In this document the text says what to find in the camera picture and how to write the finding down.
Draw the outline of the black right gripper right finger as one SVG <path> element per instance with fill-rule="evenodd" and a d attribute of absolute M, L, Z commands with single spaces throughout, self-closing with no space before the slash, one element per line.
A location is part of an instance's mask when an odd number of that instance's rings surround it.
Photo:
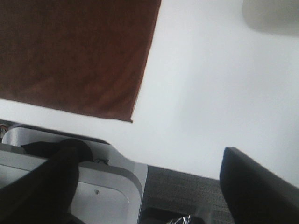
<path fill-rule="evenodd" d="M 235 147 L 224 150 L 220 186 L 237 224 L 299 222 L 299 189 Z"/>

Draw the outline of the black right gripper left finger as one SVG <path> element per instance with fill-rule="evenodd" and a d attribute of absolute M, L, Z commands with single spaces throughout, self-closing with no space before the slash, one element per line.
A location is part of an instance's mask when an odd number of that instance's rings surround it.
<path fill-rule="evenodd" d="M 22 148 L 46 161 L 0 190 L 0 222 L 79 224 L 69 207 L 78 186 L 81 142 L 35 142 Z"/>

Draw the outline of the white grey robot base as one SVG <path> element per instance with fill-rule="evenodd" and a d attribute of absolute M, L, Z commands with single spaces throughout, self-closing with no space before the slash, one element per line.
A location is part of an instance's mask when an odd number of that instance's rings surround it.
<path fill-rule="evenodd" d="M 71 212 L 86 224 L 136 224 L 148 167 L 135 163 L 109 143 L 85 136 L 32 126 L 14 126 L 0 144 L 0 185 L 5 187 L 44 162 L 27 155 L 23 145 L 78 139 L 91 149 L 92 161 L 79 165 L 79 182 Z"/>

